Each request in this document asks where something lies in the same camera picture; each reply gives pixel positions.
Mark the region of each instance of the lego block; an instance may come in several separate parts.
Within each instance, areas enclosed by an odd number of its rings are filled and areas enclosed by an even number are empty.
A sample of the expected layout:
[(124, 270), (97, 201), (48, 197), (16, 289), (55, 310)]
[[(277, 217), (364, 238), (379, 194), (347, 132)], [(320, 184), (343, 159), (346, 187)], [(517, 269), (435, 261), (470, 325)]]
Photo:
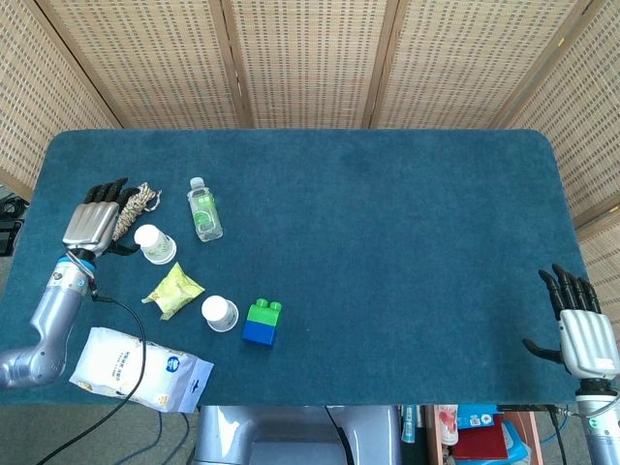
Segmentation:
[(280, 302), (271, 302), (267, 307), (267, 301), (264, 298), (259, 298), (255, 304), (250, 306), (247, 320), (249, 322), (277, 326), (281, 310), (282, 304)]
[(275, 326), (256, 322), (245, 322), (241, 337), (249, 342), (271, 347), (275, 340)]

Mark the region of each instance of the red book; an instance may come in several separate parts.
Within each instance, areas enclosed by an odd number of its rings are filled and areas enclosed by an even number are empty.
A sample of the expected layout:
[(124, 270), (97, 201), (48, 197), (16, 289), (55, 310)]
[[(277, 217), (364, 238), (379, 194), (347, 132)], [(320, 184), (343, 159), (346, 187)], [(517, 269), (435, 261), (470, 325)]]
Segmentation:
[(502, 431), (502, 416), (494, 415), (493, 426), (459, 429), (458, 443), (452, 450), (459, 460), (507, 459), (506, 442)]

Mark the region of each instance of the rope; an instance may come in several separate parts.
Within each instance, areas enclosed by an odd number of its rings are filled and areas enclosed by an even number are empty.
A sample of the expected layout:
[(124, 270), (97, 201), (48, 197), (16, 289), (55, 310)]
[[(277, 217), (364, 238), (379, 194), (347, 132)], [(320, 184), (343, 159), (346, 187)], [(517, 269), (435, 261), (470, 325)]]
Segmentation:
[[(142, 182), (138, 189), (138, 193), (129, 198), (125, 208), (120, 212), (112, 240), (118, 240), (119, 237), (126, 233), (143, 211), (153, 211), (159, 206), (159, 198), (162, 195), (162, 191), (153, 191), (145, 182)], [(155, 198), (157, 200), (153, 206), (146, 206)]]

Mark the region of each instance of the blue lego brick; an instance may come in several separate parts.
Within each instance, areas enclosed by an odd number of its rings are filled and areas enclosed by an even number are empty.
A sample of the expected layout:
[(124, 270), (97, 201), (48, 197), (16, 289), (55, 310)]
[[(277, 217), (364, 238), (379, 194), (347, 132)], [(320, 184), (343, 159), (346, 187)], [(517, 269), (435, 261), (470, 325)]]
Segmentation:
[(246, 341), (271, 347), (275, 340), (275, 326), (256, 322), (245, 322), (241, 337)]

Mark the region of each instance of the white plastic package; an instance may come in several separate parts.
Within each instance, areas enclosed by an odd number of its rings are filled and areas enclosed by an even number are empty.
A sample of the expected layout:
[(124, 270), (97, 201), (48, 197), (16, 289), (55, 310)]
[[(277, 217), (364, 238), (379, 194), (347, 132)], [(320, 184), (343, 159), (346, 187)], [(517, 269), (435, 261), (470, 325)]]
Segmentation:
[[(93, 327), (69, 381), (95, 394), (124, 398), (138, 382), (141, 364), (137, 337)], [(196, 356), (147, 342), (144, 377), (131, 400), (160, 412), (191, 414), (212, 368)]]

